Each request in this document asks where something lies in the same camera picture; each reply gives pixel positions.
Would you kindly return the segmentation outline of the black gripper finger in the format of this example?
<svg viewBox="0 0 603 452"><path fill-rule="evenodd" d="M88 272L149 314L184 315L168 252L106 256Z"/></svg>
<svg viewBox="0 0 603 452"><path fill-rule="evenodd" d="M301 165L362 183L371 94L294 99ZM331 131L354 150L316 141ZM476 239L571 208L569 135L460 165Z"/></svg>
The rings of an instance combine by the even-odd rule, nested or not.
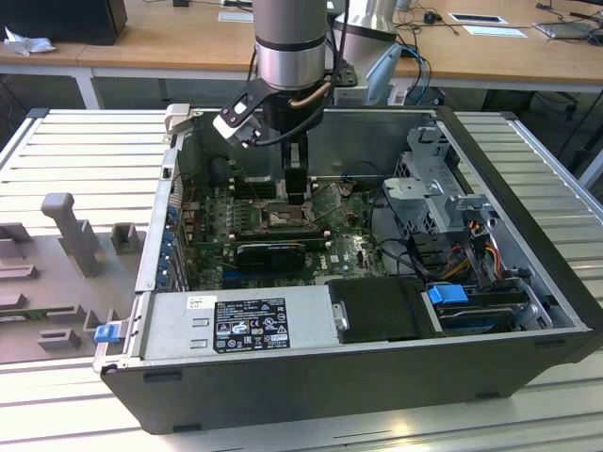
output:
<svg viewBox="0 0 603 452"><path fill-rule="evenodd" d="M301 205L308 184L308 137L301 134L281 144L287 202Z"/></svg>

